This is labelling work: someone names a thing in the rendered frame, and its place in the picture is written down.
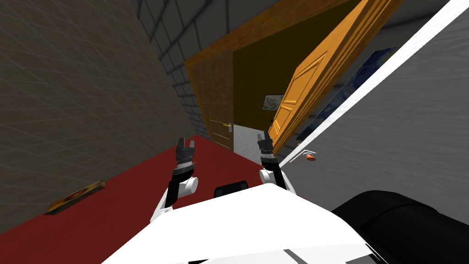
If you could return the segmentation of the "yellow framed wall picture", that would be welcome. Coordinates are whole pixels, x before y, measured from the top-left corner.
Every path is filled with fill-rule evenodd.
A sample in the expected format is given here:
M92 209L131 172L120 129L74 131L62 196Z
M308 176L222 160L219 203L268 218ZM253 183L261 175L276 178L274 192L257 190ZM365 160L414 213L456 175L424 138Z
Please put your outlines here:
M87 197L97 193L98 191L104 189L106 186L105 181L97 181L83 189L80 189L65 198L62 198L56 202L53 202L44 213L44 215L56 215L67 208L77 204L78 202L86 199Z

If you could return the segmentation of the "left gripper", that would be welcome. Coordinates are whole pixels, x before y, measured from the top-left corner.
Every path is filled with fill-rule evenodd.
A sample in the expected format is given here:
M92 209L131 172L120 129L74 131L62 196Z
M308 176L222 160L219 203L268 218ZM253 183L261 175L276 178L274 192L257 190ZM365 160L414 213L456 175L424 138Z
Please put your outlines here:
M193 155L195 152L195 141L191 140L189 147L185 147L185 138L181 137L178 140L176 148L176 161L177 165L184 163L192 163Z

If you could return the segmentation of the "pale framed wall picture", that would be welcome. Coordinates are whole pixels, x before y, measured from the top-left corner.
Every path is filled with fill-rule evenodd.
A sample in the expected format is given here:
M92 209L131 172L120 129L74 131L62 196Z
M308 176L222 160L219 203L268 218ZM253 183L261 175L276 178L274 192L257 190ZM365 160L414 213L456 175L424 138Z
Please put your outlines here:
M262 110L277 111L280 107L284 94L265 95L262 103Z

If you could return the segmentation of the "blue wall painting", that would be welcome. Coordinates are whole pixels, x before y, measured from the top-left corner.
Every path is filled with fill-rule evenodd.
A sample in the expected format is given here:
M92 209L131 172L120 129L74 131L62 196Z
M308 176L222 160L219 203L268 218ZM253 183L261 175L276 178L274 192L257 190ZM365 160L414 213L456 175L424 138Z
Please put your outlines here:
M316 115L296 138L296 140L305 140L320 124L322 124L343 102L348 99L362 84L368 80L382 65L393 56L398 47L381 49L374 51L367 60L358 68L358 70L349 78L349 80L337 91L328 104Z

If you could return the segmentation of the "brown door leaf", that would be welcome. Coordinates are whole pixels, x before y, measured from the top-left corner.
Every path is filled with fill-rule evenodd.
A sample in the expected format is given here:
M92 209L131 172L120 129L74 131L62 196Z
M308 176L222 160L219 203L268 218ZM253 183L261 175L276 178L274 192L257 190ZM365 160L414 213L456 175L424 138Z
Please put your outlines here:
M189 77L210 139L234 151L233 51L226 50L190 68ZM223 124L231 123L233 132Z

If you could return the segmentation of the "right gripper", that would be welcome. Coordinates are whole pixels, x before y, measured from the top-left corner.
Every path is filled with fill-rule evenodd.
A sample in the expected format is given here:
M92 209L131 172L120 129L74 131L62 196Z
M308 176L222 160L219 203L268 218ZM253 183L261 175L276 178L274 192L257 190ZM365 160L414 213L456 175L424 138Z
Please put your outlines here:
M257 134L257 140L261 151L261 158L274 158L273 140L271 139L268 130L263 131L263 134Z

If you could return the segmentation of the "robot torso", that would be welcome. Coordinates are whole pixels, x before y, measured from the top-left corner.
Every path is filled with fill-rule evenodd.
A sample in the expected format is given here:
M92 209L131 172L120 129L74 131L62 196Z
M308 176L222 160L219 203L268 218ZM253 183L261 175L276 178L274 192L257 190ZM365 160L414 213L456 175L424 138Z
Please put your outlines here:
M346 264L375 253L332 212L268 183L164 212L102 264Z

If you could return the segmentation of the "orange panelled door leaf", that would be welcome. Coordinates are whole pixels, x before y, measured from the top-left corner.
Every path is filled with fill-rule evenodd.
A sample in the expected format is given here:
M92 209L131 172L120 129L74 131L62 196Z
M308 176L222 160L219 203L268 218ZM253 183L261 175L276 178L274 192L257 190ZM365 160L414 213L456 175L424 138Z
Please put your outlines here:
M298 65L269 129L277 155L404 0L361 0Z

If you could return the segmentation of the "grey door leaf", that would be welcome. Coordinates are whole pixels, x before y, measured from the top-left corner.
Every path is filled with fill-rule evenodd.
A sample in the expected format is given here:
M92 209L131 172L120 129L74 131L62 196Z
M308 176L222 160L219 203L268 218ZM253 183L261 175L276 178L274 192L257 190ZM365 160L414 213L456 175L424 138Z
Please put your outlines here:
M307 149L315 161L298 157ZM328 153L411 158L428 173L416 200L469 215L469 0L449 2L283 162L297 194L326 209L348 200Z

